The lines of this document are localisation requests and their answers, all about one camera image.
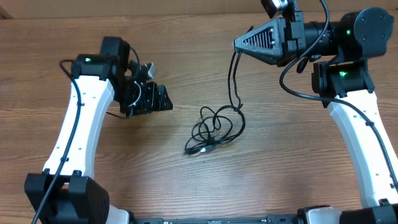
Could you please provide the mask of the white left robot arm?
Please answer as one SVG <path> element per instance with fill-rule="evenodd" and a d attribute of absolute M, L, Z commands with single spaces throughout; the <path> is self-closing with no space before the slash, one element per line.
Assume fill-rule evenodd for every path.
<path fill-rule="evenodd" d="M 70 100 L 54 149 L 39 174 L 27 175 L 24 190 L 34 223 L 134 223 L 128 210 L 111 205 L 95 182 L 95 155 L 112 102 L 119 117 L 167 111 L 173 104 L 153 81 L 155 65 L 130 59 L 135 50 L 120 37 L 105 37 L 98 54 L 80 54 L 65 69 Z"/>

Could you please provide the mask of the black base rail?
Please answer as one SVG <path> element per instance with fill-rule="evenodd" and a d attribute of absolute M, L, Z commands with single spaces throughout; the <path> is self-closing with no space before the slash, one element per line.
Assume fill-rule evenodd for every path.
<path fill-rule="evenodd" d="M 339 224 L 341 209 L 320 205 L 300 208 L 296 214 L 266 215 L 239 218 L 135 218 L 133 224 Z"/>

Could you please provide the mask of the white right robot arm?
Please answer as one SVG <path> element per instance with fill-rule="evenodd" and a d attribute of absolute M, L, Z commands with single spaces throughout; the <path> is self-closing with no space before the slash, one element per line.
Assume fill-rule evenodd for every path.
<path fill-rule="evenodd" d="M 397 156 L 384 129 L 371 58 L 386 53 L 394 18 L 380 7 L 349 12 L 339 21 L 305 22 L 296 1 L 263 1 L 269 22 L 233 42 L 235 51 L 287 72 L 313 63 L 310 100 L 320 101 L 337 124 L 358 178 L 361 208 L 329 205 L 268 215 L 265 223 L 396 223 Z"/>

